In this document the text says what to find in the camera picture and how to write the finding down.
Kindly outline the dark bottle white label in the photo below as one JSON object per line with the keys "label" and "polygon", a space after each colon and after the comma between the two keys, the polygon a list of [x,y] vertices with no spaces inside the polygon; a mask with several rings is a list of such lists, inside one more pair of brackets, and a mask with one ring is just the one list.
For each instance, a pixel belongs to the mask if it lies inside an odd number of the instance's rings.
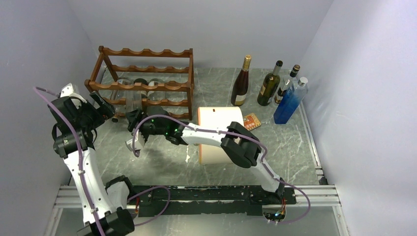
{"label": "dark bottle white label", "polygon": [[233,106],[241,106],[244,104],[249,84],[249,66],[252,57],[246,55],[244,57],[242,69],[239,72],[232,89],[231,104]]}

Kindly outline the dark green wine bottle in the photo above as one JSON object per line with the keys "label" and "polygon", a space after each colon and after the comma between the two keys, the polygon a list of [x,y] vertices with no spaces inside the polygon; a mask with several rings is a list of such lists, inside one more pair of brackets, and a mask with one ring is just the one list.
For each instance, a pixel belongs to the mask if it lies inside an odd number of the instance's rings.
{"label": "dark green wine bottle", "polygon": [[272,96],[274,95],[277,86],[280,83],[279,72],[282,65],[283,61],[278,60],[273,71],[265,76],[257,97],[257,102],[259,105],[267,106],[271,102]]}

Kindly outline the blue boxed bottle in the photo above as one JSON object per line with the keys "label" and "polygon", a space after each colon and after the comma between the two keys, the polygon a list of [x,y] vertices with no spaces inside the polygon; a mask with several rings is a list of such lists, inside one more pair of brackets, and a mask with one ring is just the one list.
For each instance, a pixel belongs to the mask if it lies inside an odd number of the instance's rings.
{"label": "blue boxed bottle", "polygon": [[287,89],[281,103],[276,108],[273,119],[275,124],[286,124],[303,98],[308,93],[308,79],[301,77]]}

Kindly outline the clear glass liquor bottle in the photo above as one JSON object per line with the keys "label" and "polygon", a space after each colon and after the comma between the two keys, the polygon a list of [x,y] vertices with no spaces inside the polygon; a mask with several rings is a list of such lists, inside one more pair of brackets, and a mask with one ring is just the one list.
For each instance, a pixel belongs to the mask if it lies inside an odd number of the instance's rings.
{"label": "clear glass liquor bottle", "polygon": [[285,95],[287,89],[291,86],[293,81],[295,80],[295,77],[297,76],[298,72],[300,70],[300,65],[295,64],[291,70],[288,70],[284,73],[284,76],[281,78],[281,81],[278,85],[277,92],[275,93],[273,97],[274,105],[279,105],[283,99],[283,96]]}

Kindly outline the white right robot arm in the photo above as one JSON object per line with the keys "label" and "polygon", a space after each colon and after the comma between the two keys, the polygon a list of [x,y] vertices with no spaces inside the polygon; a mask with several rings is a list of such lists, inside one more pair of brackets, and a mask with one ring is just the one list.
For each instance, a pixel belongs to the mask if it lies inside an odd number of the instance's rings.
{"label": "white right robot arm", "polygon": [[268,149],[236,121],[226,126],[206,128],[173,118],[157,106],[147,114],[141,110],[131,112],[128,130],[132,136],[125,144],[136,157],[150,135],[162,135],[173,145],[198,144],[220,148],[233,164],[251,171],[270,203],[283,201],[285,183],[268,164]]}

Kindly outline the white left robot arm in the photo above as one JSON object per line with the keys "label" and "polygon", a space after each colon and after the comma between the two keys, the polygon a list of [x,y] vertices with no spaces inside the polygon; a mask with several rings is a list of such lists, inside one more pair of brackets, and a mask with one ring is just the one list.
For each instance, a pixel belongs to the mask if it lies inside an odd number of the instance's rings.
{"label": "white left robot arm", "polygon": [[114,116],[114,107],[97,92],[89,103],[74,91],[62,91],[48,105],[57,121],[53,128],[54,151],[63,159],[76,185],[84,227],[79,236],[125,236],[134,231],[126,205],[134,202],[136,190],[125,176],[103,184],[99,174],[94,137],[96,129]]}

